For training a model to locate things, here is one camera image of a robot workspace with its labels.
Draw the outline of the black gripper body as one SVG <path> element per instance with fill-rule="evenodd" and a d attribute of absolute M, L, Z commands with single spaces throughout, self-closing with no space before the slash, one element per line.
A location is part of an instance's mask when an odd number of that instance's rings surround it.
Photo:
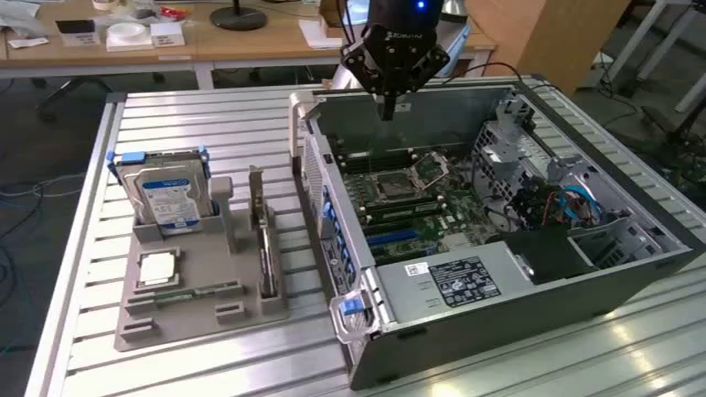
<path fill-rule="evenodd" d="M 385 76 L 385 94 L 390 53 L 409 47 L 426 53 L 433 45 L 438 45 L 435 29 L 441 13 L 441 1 L 370 2 L 363 43 Z"/>

